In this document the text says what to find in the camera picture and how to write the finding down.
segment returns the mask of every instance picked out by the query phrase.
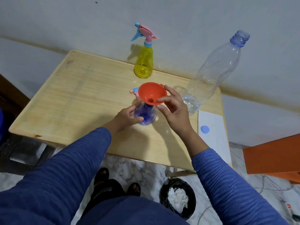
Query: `person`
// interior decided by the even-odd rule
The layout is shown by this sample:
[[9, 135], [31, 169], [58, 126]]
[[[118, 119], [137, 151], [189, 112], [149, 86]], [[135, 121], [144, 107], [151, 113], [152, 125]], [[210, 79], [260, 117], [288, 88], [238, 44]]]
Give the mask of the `person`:
[[[199, 137], [189, 121], [180, 95], [165, 85], [170, 96], [157, 105], [170, 127], [184, 142], [192, 165], [223, 224], [287, 224], [280, 214]], [[113, 120], [67, 146], [0, 193], [0, 224], [70, 224], [84, 193], [117, 132], [142, 121], [133, 117], [137, 103], [122, 109]], [[95, 177], [95, 190], [77, 224], [187, 224], [163, 205], [139, 197], [133, 184], [127, 194], [108, 179]]]

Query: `blue sleeve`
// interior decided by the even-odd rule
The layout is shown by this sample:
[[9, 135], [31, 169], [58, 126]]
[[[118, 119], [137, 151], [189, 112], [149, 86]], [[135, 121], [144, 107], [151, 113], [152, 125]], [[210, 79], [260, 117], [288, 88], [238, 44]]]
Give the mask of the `blue sleeve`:
[[110, 142], [110, 132], [97, 128], [1, 192], [0, 224], [70, 224]]
[[223, 224], [288, 224], [213, 149], [197, 154], [192, 164]]

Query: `marble floor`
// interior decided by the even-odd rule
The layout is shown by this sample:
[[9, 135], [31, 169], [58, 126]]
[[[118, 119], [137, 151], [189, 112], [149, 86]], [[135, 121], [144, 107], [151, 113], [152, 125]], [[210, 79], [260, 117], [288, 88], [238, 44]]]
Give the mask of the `marble floor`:
[[[249, 175], [246, 172], [241, 146], [231, 144], [230, 151], [234, 169], [290, 224], [297, 224], [297, 222], [292, 222], [290, 213], [287, 211], [284, 203], [288, 202], [294, 212], [300, 215], [300, 186], [291, 185], [286, 180], [267, 175]], [[141, 185], [142, 197], [159, 202], [159, 190], [167, 179], [165, 176], [166, 166], [106, 155], [101, 167], [107, 167], [110, 172], [110, 178], [116, 179], [123, 186], [125, 191], [132, 182], [138, 182]], [[10, 189], [22, 178], [23, 176], [19, 175], [0, 173], [0, 191]], [[222, 224], [218, 215], [213, 210], [198, 177], [192, 175], [181, 177], [181, 179], [186, 181], [193, 188], [197, 201], [196, 210], [187, 222], [193, 225]], [[90, 185], [71, 224], [76, 224], [80, 219], [92, 191], [93, 187]]]

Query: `orange funnel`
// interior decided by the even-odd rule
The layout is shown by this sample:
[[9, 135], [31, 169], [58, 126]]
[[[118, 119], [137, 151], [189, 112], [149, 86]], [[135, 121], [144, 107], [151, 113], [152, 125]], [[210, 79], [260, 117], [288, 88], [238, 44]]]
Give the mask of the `orange funnel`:
[[161, 104], [157, 99], [167, 96], [167, 91], [164, 89], [163, 85], [148, 82], [144, 83], [139, 87], [139, 97], [147, 104], [155, 106]]

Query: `black pants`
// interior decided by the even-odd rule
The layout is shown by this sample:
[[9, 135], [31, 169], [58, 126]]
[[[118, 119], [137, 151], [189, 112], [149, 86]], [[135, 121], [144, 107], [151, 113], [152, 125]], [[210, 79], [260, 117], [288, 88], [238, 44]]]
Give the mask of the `black pants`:
[[81, 217], [83, 217], [89, 210], [91, 210], [100, 202], [125, 195], [126, 193], [120, 183], [118, 183], [115, 179], [108, 179], [102, 184], [96, 185], [94, 192], [92, 193], [91, 200], [84, 209]]

